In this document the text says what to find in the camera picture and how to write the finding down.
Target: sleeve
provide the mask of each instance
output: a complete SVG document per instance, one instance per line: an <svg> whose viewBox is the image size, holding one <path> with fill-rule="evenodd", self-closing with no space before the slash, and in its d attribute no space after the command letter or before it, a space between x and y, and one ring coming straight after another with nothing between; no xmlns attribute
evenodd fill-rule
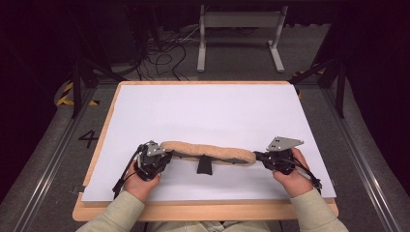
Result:
<svg viewBox="0 0 410 232"><path fill-rule="evenodd" d="M92 218L77 231L130 231L144 207L139 199L122 191L104 213Z"/></svg>
<svg viewBox="0 0 410 232"><path fill-rule="evenodd" d="M291 198L301 232L348 231L316 189Z"/></svg>

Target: beige foam tube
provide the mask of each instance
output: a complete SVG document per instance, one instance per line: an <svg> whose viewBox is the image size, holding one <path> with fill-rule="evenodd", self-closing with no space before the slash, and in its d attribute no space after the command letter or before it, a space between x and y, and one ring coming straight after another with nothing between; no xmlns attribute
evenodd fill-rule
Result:
<svg viewBox="0 0 410 232"><path fill-rule="evenodd" d="M213 145L204 144L190 144L181 141L164 141L160 145L166 152L176 152L190 156L190 158L183 157L186 160L192 160L192 157L199 157L205 155L216 158L214 163L219 164L244 164L251 165L256 162L256 154L241 148L224 148Z"/></svg>

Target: white paper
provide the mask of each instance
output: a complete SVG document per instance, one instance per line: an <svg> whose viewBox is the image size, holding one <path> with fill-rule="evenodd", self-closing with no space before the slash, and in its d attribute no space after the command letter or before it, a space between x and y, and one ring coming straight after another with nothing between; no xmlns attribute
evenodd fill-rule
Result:
<svg viewBox="0 0 410 232"><path fill-rule="evenodd" d="M139 144L184 141L265 152L275 136L298 146L322 180L322 196L336 197L294 86L272 84L122 85L100 157L82 201L112 201L112 188ZM173 159L151 201L287 199L272 171L213 164L196 174L196 161Z"/></svg>

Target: wooden table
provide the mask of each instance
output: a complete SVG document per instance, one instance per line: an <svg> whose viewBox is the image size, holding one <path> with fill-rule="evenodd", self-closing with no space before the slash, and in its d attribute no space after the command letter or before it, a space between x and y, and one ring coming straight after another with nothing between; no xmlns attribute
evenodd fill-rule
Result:
<svg viewBox="0 0 410 232"><path fill-rule="evenodd" d="M120 85L194 85L194 84L289 84L286 81L127 81ZM83 186L87 187L103 146L108 125L114 111L119 93L115 93L102 128L100 140L91 160ZM110 202L85 203L78 196L73 209L73 218L78 221L89 220L102 213ZM338 215L334 198L325 199ZM177 220L284 220L297 218L290 200L213 200L147 202L139 221L177 221Z"/></svg>

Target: printed number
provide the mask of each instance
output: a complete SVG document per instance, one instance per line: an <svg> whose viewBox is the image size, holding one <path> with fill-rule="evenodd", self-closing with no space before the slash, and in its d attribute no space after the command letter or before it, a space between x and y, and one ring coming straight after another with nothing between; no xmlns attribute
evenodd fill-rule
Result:
<svg viewBox="0 0 410 232"><path fill-rule="evenodd" d="M98 140L98 139L99 139L98 137L94 137L94 134L95 134L95 133L96 133L95 131L90 130L90 131L88 131L86 134L84 134L84 135L82 135L81 137L79 137L78 140L86 140L86 141L88 141L87 148L90 148L91 142L92 142L93 140Z"/></svg>

